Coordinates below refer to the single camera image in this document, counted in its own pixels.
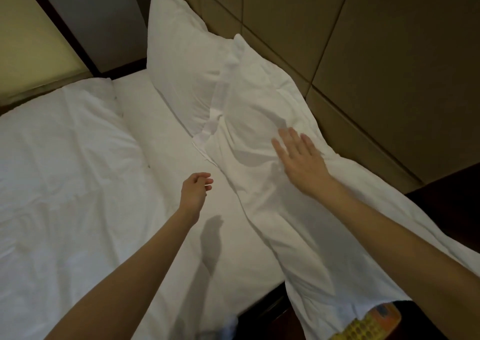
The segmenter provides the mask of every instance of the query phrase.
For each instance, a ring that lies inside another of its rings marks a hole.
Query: bedding
[[[147,70],[191,135],[208,120],[213,90],[232,40],[207,31],[184,0],[152,0]]]
[[[43,339],[175,203],[128,131],[109,79],[73,83],[6,113],[0,146],[0,338]],[[210,261],[184,242],[134,339],[194,338],[230,320],[210,283],[218,222],[199,234]]]
[[[167,214],[176,210],[183,180],[210,172],[215,180],[187,239],[211,273],[228,313],[238,315],[284,281],[271,249],[252,228],[223,173],[192,145],[146,70],[113,81],[123,118],[157,177]]]
[[[279,128],[309,135],[328,171],[356,197],[480,274],[480,255],[443,234],[414,203],[331,149],[291,78],[240,35],[195,146],[225,173],[248,220],[272,247],[308,339],[328,339],[372,307],[407,295],[321,204],[288,180],[270,139]]]

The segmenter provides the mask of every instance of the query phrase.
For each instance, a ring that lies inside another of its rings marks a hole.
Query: forearm
[[[337,181],[316,198],[451,339],[478,338],[480,280],[417,235],[354,198]]]
[[[83,297],[46,337],[130,339],[191,227],[177,211],[133,256]]]

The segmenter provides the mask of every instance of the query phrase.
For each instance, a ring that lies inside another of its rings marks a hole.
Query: headboard
[[[407,193],[480,161],[478,0],[186,0],[297,84],[328,143]]]

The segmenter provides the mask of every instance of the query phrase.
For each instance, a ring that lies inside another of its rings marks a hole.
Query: person's left hand
[[[179,210],[192,217],[192,225],[198,221],[200,210],[207,197],[207,191],[212,189],[213,179],[209,178],[210,173],[193,173],[183,181]]]

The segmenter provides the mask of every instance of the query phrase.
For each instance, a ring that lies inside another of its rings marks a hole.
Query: person's left arm
[[[183,182],[178,210],[134,255],[87,293],[45,340],[130,339],[157,293],[213,180],[194,173]]]

